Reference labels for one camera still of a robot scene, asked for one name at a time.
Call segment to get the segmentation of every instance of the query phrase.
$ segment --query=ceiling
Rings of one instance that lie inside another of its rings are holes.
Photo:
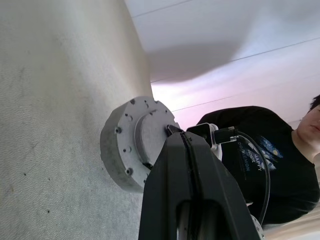
[[[318,0],[126,0],[155,99],[182,128],[257,105],[287,122],[320,94]]]

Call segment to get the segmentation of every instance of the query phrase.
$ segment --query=connector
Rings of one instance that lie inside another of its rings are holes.
[[[235,142],[238,137],[238,131],[234,126],[222,128],[213,132],[213,141],[215,144]]]

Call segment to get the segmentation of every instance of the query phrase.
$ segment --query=person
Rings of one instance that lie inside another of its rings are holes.
[[[320,153],[320,95],[313,99],[296,130],[273,111],[259,106],[214,111],[203,116],[198,124],[202,123],[215,124],[219,129],[234,126],[252,137],[262,150],[271,180],[264,226],[288,223],[316,207],[320,198],[314,164]],[[252,203],[249,211],[258,219],[266,186],[261,156],[241,138],[222,144],[222,153],[222,163],[236,179],[246,202]]]

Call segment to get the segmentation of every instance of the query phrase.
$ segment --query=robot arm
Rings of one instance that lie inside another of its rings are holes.
[[[101,132],[101,159],[122,189],[143,192],[139,240],[264,238],[216,157],[213,143],[233,141],[234,134],[213,141],[212,127],[184,132],[152,97],[134,98],[111,113]]]

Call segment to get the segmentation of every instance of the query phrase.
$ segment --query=wall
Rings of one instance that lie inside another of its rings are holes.
[[[0,2],[0,239],[137,239],[142,196],[100,159],[111,111],[151,96],[121,0]]]

